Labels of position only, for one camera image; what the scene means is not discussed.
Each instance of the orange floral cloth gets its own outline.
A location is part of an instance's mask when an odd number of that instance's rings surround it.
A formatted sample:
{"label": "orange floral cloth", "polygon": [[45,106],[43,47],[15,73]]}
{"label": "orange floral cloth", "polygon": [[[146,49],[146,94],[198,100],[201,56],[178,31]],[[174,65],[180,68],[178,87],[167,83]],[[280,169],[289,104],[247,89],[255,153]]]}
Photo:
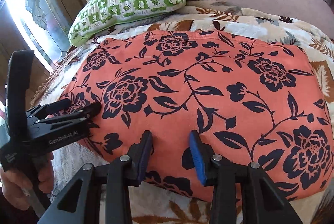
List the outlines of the orange floral cloth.
{"label": "orange floral cloth", "polygon": [[211,201],[213,193],[196,178],[193,129],[215,153],[243,165],[258,162],[289,200],[321,191],[331,178],[328,108],[298,46],[223,31],[107,38],[65,97],[72,105],[63,114],[102,103],[80,144],[107,161],[150,130],[154,150],[145,180],[188,197]]}

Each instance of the green patterned pillow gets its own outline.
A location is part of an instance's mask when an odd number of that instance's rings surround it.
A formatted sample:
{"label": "green patterned pillow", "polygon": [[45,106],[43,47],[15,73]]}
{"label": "green patterned pillow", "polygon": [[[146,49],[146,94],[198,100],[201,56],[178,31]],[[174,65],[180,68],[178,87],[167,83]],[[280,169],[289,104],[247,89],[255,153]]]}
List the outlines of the green patterned pillow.
{"label": "green patterned pillow", "polygon": [[78,47],[110,26],[162,15],[185,4],[186,0],[90,0],[76,17],[68,38]]}

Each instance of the human hand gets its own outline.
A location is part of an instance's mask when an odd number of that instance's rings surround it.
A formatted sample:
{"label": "human hand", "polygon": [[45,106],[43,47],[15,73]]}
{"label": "human hand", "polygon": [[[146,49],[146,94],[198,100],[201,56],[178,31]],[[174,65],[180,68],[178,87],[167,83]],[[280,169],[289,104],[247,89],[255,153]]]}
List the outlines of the human hand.
{"label": "human hand", "polygon": [[[43,193],[50,193],[54,187],[54,174],[51,160],[53,160],[53,153],[47,154],[47,163],[38,173],[38,180],[40,181],[38,188]],[[10,169],[5,172],[0,166],[0,180],[2,182],[2,193],[6,200],[14,207],[27,210],[29,203],[26,196],[22,192],[22,188],[32,189],[32,183],[25,174],[17,169]]]}

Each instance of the black clamp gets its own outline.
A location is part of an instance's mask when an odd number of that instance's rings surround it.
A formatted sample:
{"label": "black clamp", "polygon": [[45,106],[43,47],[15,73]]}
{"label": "black clamp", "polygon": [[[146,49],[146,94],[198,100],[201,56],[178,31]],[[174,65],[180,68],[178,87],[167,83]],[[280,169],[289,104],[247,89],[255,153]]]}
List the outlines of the black clamp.
{"label": "black clamp", "polygon": [[126,155],[99,167],[84,164],[38,224],[99,224],[101,186],[105,184],[105,224],[132,224],[128,187],[141,184],[151,149],[152,133],[145,131]]}
{"label": "black clamp", "polygon": [[25,91],[29,88],[34,51],[15,51],[9,61],[6,87],[6,119],[0,126],[0,163],[7,171],[17,168],[31,180],[33,190],[23,192],[38,217],[50,205],[39,188],[38,171],[47,161],[46,154],[90,134],[90,119],[101,110],[94,102],[72,114],[46,118],[67,109],[71,101],[36,106],[25,111]]}
{"label": "black clamp", "polygon": [[201,184],[214,186],[210,224],[235,224],[235,184],[241,184],[244,224],[302,224],[299,216],[257,162],[235,164],[202,143],[197,131],[189,137]]}

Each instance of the metal rivet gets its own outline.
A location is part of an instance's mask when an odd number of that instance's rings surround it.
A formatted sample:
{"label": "metal rivet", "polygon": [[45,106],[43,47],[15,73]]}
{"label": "metal rivet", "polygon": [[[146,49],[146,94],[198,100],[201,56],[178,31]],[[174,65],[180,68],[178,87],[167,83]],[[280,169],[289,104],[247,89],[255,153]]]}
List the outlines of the metal rivet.
{"label": "metal rivet", "polygon": [[254,169],[257,169],[257,168],[260,167],[260,164],[258,162],[251,162],[250,167],[254,168]]}
{"label": "metal rivet", "polygon": [[127,154],[122,155],[122,156],[120,157],[120,160],[121,160],[122,162],[129,161],[129,160],[130,160],[130,156],[127,155]]}
{"label": "metal rivet", "polygon": [[221,159],[223,159],[223,156],[221,156],[220,154],[215,154],[212,156],[212,159],[214,161],[220,161]]}
{"label": "metal rivet", "polygon": [[87,163],[82,166],[82,169],[85,171],[91,170],[93,168],[93,164]]}

